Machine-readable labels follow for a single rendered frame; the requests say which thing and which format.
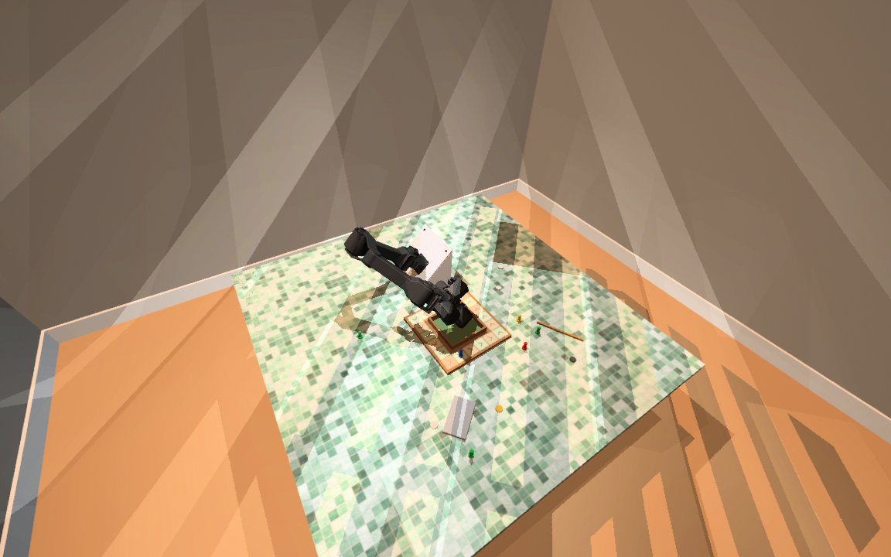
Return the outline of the orange square board track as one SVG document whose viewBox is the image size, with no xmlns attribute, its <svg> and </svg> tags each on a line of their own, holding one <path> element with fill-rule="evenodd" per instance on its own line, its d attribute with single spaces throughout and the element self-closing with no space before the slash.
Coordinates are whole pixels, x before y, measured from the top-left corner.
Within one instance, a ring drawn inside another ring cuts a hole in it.
<svg viewBox="0 0 891 557">
<path fill-rule="evenodd" d="M 469 292 L 468 292 L 468 295 L 470 295 Z M 473 295 L 470 295 L 470 296 L 473 297 Z M 474 299 L 474 297 L 473 297 L 473 299 Z M 477 301 L 476 299 L 474 299 L 474 300 L 475 300 L 478 304 L 480 304 L 480 301 Z M 480 304 L 480 306 L 481 306 L 481 304 Z M 486 311 L 486 313 L 488 313 L 488 311 L 486 310 L 486 308 L 484 308 L 483 306 L 481 306 L 481 307 Z M 420 311 L 422 311 L 422 310 L 423 310 L 423 309 L 419 309 L 418 311 L 416 311 L 416 313 L 420 313 Z M 414 315 L 414 314 L 416 314 L 416 313 L 412 313 L 412 314 L 410 314 L 410 315 Z M 495 320 L 495 318 L 493 317 L 493 315 L 491 315 L 490 313 L 488 313 L 488 314 L 493 318 L 493 320 Z M 455 371 L 455 370 L 459 369 L 459 368 L 460 368 L 461 366 L 463 366 L 464 364 L 467 364 L 468 362 L 471 362 L 473 359 L 475 359 L 475 357 L 479 357 L 481 354 L 485 353 L 486 351 L 489 351 L 491 348 L 493 348 L 493 347 L 497 346 L 498 344 L 502 343 L 504 340 L 510 338 L 510 335 L 512 335 L 512 334 L 510 334 L 510 332 L 509 332 L 508 330 L 506 330 L 506 329 L 504 328 L 504 326 L 502 326 L 502 325 L 500 324 L 500 322 L 498 322 L 497 320 L 495 320 L 495 321 L 496 321 L 496 322 L 497 322 L 497 323 L 498 323 L 498 324 L 499 324 L 499 325 L 500 325 L 500 326 L 501 326 L 501 327 L 508 333 L 508 335 L 506 335 L 505 337 L 503 337 L 503 338 L 497 340 L 495 343 L 493 343 L 493 344 L 491 344 L 490 346 L 484 348 L 482 351 L 480 351 L 480 352 L 474 354 L 472 357 L 468 357 L 468 359 L 466 359 L 464 362 L 461 362 L 460 364 L 456 364 L 455 367 L 452 367 L 452 369 L 449 369 L 449 370 L 448 370 L 448 369 L 446 369 L 445 366 L 443 366 L 443 363 L 441 362 L 441 360 L 439 360 L 439 358 L 435 355 L 434 351 L 432 351 L 432 349 L 431 349 L 430 346 L 425 342 L 425 340 L 423 339 L 423 337 L 421 337 L 421 335 L 418 334 L 418 331 L 416 330 L 416 328 L 414 328 L 414 326 L 411 325 L 411 322 L 410 322 L 409 320 L 407 320 L 407 317 L 409 317 L 410 315 L 407 315 L 406 317 L 404 317 L 405 322 L 407 322 L 407 324 L 411 327 L 411 330 L 413 330 L 413 332 L 416 333 L 416 336 L 418 337 L 419 340 L 421 340 L 421 342 L 424 344 L 425 348 L 427 348 L 427 350 L 430 351 L 430 354 L 432 354 L 432 356 L 435 358 L 436 362 L 438 362 L 438 364 L 441 364 L 441 368 L 443 369 L 443 371 L 445 371 L 446 374 L 450 374 L 450 373 L 452 373 L 452 371 Z M 423 320 L 423 321 L 425 322 L 425 324 L 427 324 L 428 327 L 430 327 L 431 331 L 435 333 L 436 337 L 438 337 L 438 339 L 441 340 L 443 346 L 445 346 L 445 348 L 448 349 L 448 352 L 450 352 L 451 354 L 455 353 L 456 351 L 459 351 L 461 348 L 465 347 L 466 345 L 471 344 L 473 341 L 475 341 L 475 340 L 477 340 L 477 339 L 483 337 L 484 335 L 486 335 L 486 333 L 490 333 L 490 332 L 491 332 L 491 331 L 487 328 L 485 332 L 481 333 L 481 334 L 478 335 L 477 337 L 474 337 L 472 340 L 468 340 L 468 341 L 466 342 L 466 344 L 461 344 L 461 346 L 456 347 L 455 350 L 450 350 L 450 347 L 448 346 L 448 344 L 446 344 L 446 342 L 443 341 L 443 339 L 441 338 L 441 336 L 439 336 L 439 333 L 436 333 L 434 327 L 431 326 L 430 322 L 428 322 L 428 320 Z"/>
</svg>

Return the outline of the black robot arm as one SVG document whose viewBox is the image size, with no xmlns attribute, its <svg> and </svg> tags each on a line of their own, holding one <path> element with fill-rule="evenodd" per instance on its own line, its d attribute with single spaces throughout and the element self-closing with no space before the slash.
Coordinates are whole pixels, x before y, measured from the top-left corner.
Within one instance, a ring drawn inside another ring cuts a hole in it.
<svg viewBox="0 0 891 557">
<path fill-rule="evenodd" d="M 389 281 L 405 290 L 407 299 L 410 299 L 414 306 L 423 309 L 425 313 L 430 314 L 432 311 L 435 311 L 436 315 L 439 315 L 439 318 L 446 326 L 452 325 L 459 320 L 459 310 L 450 303 L 441 289 L 436 288 L 434 283 L 430 281 L 423 281 L 418 276 L 410 276 L 403 272 L 410 267 L 417 274 L 421 274 L 423 269 L 427 267 L 427 258 L 422 253 L 419 254 L 418 249 L 411 245 L 409 245 L 409 248 L 402 246 L 395 249 L 389 246 L 389 244 L 376 242 L 374 237 L 362 227 L 356 227 L 351 232 L 351 235 L 344 242 L 344 247 L 346 247 L 344 251 L 347 251 L 351 258 L 360 260 L 368 268 L 376 269 L 376 272 L 386 276 Z M 363 256 L 363 258 L 358 256 Z M 461 279 L 450 276 L 448 289 L 445 289 L 445 291 L 450 293 L 452 298 L 460 303 L 461 297 L 468 292 L 468 286 Z M 424 307 L 425 304 L 427 306 Z"/>
</svg>

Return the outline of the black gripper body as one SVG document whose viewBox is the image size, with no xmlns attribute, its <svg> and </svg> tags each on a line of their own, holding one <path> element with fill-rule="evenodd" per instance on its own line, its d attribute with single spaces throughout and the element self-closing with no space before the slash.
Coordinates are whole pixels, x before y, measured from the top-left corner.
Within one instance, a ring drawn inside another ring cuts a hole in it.
<svg viewBox="0 0 891 557">
<path fill-rule="evenodd" d="M 446 294 L 446 298 L 450 301 L 450 303 L 452 303 L 452 305 L 455 306 L 457 310 L 459 310 L 460 317 L 459 320 L 455 322 L 455 324 L 459 326 L 459 328 L 466 327 L 466 324 L 473 319 L 473 313 L 471 313 L 468 308 L 463 308 L 463 306 L 461 306 L 459 303 L 457 303 L 457 301 L 455 301 L 455 299 L 452 298 L 452 295 L 450 295 L 450 293 L 447 293 L 445 290 L 443 290 L 445 288 L 448 288 L 448 285 L 446 285 L 444 281 L 438 281 L 435 286 L 436 288 L 441 289 Z"/>
</svg>

